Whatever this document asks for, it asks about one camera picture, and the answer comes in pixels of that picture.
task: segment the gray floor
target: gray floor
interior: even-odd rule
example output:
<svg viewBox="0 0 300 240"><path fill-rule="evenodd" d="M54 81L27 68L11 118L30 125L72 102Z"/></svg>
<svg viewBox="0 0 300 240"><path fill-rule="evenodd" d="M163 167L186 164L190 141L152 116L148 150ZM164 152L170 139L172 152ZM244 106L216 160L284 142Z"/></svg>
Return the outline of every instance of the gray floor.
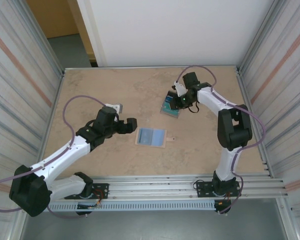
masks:
<svg viewBox="0 0 300 240"><path fill-rule="evenodd" d="M91 68L79 34L48 38L63 68Z"/></svg>
<svg viewBox="0 0 300 240"><path fill-rule="evenodd" d="M243 199L228 216L214 211L93 212L27 219L23 240L286 240L275 199Z"/></svg>

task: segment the wooden table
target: wooden table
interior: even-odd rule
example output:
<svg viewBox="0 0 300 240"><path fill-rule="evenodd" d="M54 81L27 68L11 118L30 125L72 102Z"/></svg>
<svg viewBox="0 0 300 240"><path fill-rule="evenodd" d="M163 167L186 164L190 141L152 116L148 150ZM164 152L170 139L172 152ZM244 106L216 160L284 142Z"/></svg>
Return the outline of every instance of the wooden table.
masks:
<svg viewBox="0 0 300 240"><path fill-rule="evenodd" d="M209 68L218 79L216 91L229 101L242 104L234 67ZM75 172L91 177L213 173L221 156L217 117L201 104L198 113L185 109L178 119L160 113L165 96L181 71L179 67L66 70L45 157L71 138L70 130L62 120L62 110L67 100L76 95L89 95L104 103L123 104L120 119L136 118L139 127L166 129L167 136L175 137L175 141L167 142L165 148L149 147L135 145L136 132L116 134L67 168L62 173L63 177ZM193 68L187 72L193 71L199 81L213 83L213 78L204 69ZM69 104L65 117L76 131L95 119L100 108L101 105L93 100L78 98ZM263 171L256 147L242 153L237 172Z"/></svg>

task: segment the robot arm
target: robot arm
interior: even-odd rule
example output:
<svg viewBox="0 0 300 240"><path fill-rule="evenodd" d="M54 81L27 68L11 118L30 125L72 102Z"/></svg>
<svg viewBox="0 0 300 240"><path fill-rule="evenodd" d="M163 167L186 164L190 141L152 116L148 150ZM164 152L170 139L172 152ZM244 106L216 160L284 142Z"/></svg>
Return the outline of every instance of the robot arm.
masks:
<svg viewBox="0 0 300 240"><path fill-rule="evenodd" d="M200 83L194 72L185 74L183 81L185 87L175 82L172 88L177 93L171 91L168 93L173 97L170 108L173 110L186 109L198 102L207 106L218 117L217 137L222 151L219 165L213 174L212 186L216 196L223 196L238 186L236 177L233 175L232 162L238 149L246 146L252 139L250 117L231 107L236 104L219 95L209 83ZM233 166L234 171L240 154L241 152L237 153L237 159Z"/></svg>
<svg viewBox="0 0 300 240"><path fill-rule="evenodd" d="M130 134L136 130L137 120L128 118L127 123L124 123L123 120L119 120L119 112L118 105L108 104L102 107L96 119L89 121L76 132L72 145L69 141L41 162L31 167L22 165L17 168L14 175L41 167L34 173L13 180L10 199L30 216L35 217L52 201L78 194L88 197L92 193L93 180L84 173L77 172L68 178L55 179L76 160L103 144L105 139L111 138L113 134ZM52 161L66 149L68 150L62 156Z"/></svg>

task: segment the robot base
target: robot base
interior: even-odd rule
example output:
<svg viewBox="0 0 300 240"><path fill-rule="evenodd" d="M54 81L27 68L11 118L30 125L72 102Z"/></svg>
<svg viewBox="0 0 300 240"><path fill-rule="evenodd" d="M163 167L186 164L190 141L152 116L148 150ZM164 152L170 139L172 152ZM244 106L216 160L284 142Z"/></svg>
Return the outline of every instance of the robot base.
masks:
<svg viewBox="0 0 300 240"><path fill-rule="evenodd" d="M67 199L67 200L69 200L69 199L73 199L73 200L107 199L108 192L109 192L109 184L108 183L93 183L92 190L90 192L91 192L91 194L89 194L88 196L86 196L84 194L75 194L75 195L66 196L64 199Z"/></svg>
<svg viewBox="0 0 300 240"><path fill-rule="evenodd" d="M216 171L213 173L212 181L196 181L195 189L198 198L237 197L240 192L239 182L235 177L228 181L221 181Z"/></svg>

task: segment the perforated metal strip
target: perforated metal strip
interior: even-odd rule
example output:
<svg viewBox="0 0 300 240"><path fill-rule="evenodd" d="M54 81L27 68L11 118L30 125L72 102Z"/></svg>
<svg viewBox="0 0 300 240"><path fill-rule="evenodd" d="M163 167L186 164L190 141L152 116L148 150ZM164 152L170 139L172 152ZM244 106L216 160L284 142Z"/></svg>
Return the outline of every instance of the perforated metal strip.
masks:
<svg viewBox="0 0 300 240"><path fill-rule="evenodd" d="M91 209L78 209L78 204L93 206L95 202L53 202L49 207L54 212L216 210L214 200L101 201Z"/></svg>

